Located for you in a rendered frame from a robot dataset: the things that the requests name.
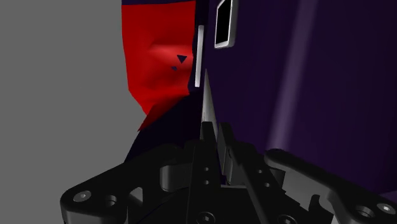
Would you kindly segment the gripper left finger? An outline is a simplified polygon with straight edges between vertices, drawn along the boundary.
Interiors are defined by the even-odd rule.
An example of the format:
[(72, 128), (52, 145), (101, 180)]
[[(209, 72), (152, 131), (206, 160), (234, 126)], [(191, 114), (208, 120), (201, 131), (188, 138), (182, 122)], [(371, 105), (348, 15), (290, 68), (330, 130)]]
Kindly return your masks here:
[(90, 178), (60, 198), (64, 224), (221, 224), (211, 122), (183, 149), (165, 144)]

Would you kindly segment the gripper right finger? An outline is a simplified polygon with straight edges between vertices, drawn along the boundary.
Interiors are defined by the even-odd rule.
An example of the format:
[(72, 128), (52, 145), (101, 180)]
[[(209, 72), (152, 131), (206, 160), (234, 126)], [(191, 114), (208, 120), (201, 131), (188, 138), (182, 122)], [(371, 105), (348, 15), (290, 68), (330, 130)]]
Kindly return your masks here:
[(240, 170), (261, 224), (397, 224), (397, 204), (282, 149), (259, 154), (221, 123), (218, 141)]

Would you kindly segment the thin silver blade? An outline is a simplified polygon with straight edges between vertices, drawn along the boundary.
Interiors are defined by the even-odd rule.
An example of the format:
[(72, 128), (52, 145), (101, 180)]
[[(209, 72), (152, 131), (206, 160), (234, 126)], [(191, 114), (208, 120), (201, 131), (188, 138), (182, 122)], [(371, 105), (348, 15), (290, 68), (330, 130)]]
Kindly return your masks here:
[(216, 115), (214, 110), (214, 104), (211, 93), (211, 86), (209, 83), (209, 76), (207, 70), (205, 70), (204, 74), (204, 84), (203, 84), (203, 101), (202, 101), (202, 118), (201, 122), (211, 122), (215, 139), (218, 136), (218, 125), (216, 121)]

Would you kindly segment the thin white bar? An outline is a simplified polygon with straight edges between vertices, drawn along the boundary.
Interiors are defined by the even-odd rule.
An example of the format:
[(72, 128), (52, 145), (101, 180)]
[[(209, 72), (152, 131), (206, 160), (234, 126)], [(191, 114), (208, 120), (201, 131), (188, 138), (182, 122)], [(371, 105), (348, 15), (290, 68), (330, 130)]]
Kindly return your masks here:
[(199, 88), (202, 70), (202, 51), (204, 45), (204, 26), (198, 26), (197, 34), (197, 52), (196, 52), (196, 66), (195, 66), (195, 87)]

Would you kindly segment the dark purple sofa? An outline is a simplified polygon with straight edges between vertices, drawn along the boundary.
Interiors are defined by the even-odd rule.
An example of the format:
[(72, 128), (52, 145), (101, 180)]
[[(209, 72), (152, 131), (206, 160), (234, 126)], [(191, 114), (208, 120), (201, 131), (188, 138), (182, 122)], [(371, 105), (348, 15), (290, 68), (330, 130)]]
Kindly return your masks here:
[(235, 44), (215, 49), (220, 1), (195, 0), (190, 94), (139, 129), (127, 159), (198, 138), (207, 70), (217, 124), (238, 141), (397, 202), (397, 0), (239, 0)]

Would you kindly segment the silver-framed black phone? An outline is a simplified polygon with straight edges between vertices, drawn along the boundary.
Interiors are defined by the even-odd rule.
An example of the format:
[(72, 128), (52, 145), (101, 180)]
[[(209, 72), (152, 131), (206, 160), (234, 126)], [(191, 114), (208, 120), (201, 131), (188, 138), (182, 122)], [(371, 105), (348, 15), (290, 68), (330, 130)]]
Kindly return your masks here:
[(235, 44), (239, 0), (221, 0), (216, 8), (214, 48), (231, 48)]

